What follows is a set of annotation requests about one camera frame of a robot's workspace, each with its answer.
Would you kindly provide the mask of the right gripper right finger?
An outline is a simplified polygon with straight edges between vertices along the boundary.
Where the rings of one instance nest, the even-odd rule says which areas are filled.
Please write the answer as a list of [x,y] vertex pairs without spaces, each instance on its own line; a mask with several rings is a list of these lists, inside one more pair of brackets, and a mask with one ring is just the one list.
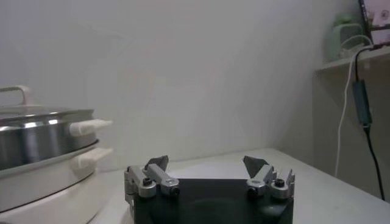
[[246,185],[250,198],[262,197],[267,193],[277,200],[287,200],[294,196],[296,177],[292,169],[277,172],[264,159],[251,156],[244,156],[243,163],[249,174]]

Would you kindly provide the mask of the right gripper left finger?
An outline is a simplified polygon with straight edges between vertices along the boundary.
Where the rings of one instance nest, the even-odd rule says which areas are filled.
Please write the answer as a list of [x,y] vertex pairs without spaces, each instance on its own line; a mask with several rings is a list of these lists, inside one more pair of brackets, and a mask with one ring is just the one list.
[[124,171],[125,201],[130,209],[135,209],[135,199],[150,199],[157,195],[177,197],[180,194],[179,180],[169,176],[166,168],[168,155],[151,158],[144,167],[128,166]]

